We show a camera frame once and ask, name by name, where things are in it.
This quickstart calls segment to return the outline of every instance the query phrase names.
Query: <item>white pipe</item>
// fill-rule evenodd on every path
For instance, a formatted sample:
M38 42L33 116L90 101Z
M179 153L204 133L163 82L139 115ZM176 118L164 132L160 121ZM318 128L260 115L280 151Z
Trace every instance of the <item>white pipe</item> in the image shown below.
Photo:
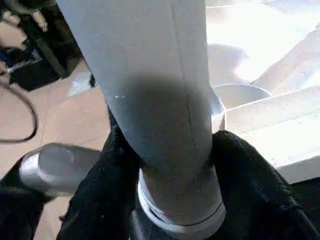
M204 168L212 147L204 1L57 2L145 162L139 184L153 213L180 226L207 219L222 199L214 169Z

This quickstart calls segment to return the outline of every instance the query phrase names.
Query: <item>pvc pipe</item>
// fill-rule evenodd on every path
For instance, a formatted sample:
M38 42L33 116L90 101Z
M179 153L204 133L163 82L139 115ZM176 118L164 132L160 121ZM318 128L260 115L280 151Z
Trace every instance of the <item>pvc pipe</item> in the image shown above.
M57 2L145 163L139 183L153 213L175 225L212 216L223 203L214 169L204 167L212 148L205 3Z
M266 90L246 84L229 83L214 87L215 94L220 98L225 109L235 108L270 97Z

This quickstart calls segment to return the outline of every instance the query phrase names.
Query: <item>black glove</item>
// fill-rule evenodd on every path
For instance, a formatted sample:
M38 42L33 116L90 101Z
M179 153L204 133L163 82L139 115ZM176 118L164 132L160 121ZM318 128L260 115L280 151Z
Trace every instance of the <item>black glove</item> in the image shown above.
M319 239L288 183L248 142L217 132L212 163L226 207L225 221L212 239Z
M23 157L0 181L0 239L33 239L45 203L52 200L25 186L19 177Z
M99 161L70 200L57 240L128 240L138 173L139 157L114 125Z

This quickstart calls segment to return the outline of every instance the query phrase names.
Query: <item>floor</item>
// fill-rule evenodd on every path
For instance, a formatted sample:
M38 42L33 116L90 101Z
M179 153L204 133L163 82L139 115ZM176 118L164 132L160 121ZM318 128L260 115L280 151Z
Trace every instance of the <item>floor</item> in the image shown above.
M32 140L22 144L0 144L0 178L25 153L51 142L66 143L101 150L109 134L107 106L97 86L68 97L79 73L88 72L84 61L73 74L31 92L21 90L33 102L39 117L39 130ZM32 119L24 105L0 88L0 138L27 136ZM35 240L54 240L60 229L59 216L64 214L69 198L60 197L47 204Z

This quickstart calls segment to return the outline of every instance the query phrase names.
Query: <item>black fabric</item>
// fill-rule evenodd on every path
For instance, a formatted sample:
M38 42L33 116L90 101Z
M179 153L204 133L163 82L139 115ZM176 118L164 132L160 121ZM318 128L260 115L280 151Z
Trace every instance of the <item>black fabric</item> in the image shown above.
M236 224L226 219L234 239L318 239L288 183L249 143L220 131L212 158L227 211L243 213Z
M291 187L305 214L320 230L320 177L294 183Z
M22 50L18 47L2 47L0 46L0 59L5 62L8 68L12 68L15 64L26 61L35 61L33 56L34 47L28 48L28 45L25 45L26 50Z
M0 22L3 20L5 13L5 2L4 0L0 0Z
M100 160L70 200L57 240L128 240L139 160L113 126Z
M60 77L47 60L29 60L16 64L10 71L10 83L32 91L57 81Z
M21 160L0 181L1 240L32 240L44 205L51 200L21 182Z

